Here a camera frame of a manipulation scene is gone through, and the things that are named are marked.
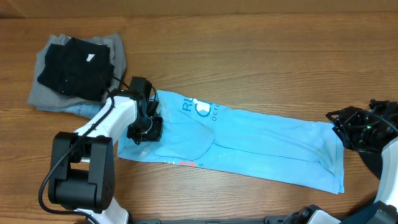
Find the light blue printed t-shirt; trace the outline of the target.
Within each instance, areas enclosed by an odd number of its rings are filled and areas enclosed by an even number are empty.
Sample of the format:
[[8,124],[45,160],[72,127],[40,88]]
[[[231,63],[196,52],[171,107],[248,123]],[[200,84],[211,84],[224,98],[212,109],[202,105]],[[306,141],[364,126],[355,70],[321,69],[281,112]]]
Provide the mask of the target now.
[[161,139],[135,144],[123,136],[120,158],[344,191],[344,148],[332,124],[232,109],[169,91],[160,90],[157,97]]

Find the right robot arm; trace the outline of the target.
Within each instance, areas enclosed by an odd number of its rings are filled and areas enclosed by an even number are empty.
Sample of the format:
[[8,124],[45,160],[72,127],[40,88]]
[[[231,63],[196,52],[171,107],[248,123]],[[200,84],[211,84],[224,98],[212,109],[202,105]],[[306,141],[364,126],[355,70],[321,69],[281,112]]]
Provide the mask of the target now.
[[342,217],[309,205],[282,223],[397,223],[397,102],[371,99],[366,109],[349,106],[326,117],[343,146],[357,152],[373,173],[373,194]]

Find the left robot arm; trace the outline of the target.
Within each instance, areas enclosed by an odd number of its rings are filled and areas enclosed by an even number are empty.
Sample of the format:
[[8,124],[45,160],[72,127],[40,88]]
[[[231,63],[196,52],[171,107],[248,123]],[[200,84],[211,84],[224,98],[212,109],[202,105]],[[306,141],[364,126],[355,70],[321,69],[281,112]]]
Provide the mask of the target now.
[[114,197],[113,147],[123,135],[134,144],[159,141],[162,118],[150,99],[152,86],[113,90],[100,112],[73,133],[53,139],[50,171],[39,189],[43,210],[57,215],[81,215],[87,223],[132,223],[129,211]]

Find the black garment at right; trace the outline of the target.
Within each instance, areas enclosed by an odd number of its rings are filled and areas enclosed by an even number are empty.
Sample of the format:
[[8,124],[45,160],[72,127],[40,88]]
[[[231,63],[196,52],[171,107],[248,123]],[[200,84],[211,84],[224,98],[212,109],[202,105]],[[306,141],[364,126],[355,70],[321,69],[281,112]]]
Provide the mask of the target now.
[[359,155],[367,168],[378,178],[382,174],[382,157],[380,154],[372,152],[359,152]]

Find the folded blue jeans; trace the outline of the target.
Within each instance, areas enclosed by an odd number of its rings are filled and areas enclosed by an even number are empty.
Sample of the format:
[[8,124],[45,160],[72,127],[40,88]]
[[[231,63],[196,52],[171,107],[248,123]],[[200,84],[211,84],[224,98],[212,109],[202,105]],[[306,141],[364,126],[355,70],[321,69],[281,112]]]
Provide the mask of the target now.
[[77,104],[72,106],[64,107],[49,107],[49,106],[37,106],[37,110],[50,111],[56,113],[71,113],[85,118],[93,118],[103,107],[103,105],[86,105]]

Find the black folded shirt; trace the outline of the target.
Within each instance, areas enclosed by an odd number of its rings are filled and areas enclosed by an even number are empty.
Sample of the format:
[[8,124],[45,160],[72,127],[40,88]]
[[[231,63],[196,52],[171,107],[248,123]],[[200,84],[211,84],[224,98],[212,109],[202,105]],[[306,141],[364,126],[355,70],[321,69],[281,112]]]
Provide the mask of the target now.
[[65,45],[50,44],[37,81],[63,95],[100,102],[113,78],[110,48],[72,37]]

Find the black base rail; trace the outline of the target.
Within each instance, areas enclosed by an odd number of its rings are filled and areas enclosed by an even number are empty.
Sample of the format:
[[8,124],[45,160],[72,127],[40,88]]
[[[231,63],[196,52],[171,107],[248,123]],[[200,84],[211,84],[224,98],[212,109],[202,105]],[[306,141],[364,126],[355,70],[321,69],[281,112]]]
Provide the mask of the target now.
[[224,219],[224,220],[159,220],[143,219],[128,220],[128,224],[281,224],[286,216],[266,216],[255,219]]

